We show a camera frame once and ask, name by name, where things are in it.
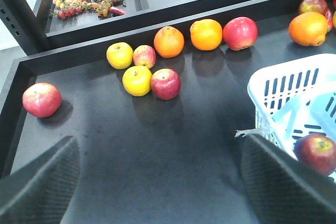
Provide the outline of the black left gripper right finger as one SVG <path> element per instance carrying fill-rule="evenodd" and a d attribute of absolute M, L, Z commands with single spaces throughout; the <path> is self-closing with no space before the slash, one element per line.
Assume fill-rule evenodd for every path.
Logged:
<path fill-rule="evenodd" d="M 260 135 L 241 157 L 247 194 L 261 223 L 335 223 L 335 183 Z"/>

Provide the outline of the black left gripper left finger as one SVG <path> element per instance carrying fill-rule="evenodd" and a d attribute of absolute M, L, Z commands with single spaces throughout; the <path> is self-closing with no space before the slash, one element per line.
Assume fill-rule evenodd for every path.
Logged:
<path fill-rule="evenodd" d="M 77 139 L 66 136 L 1 179 L 1 223 L 60 223 L 79 174 Z"/>

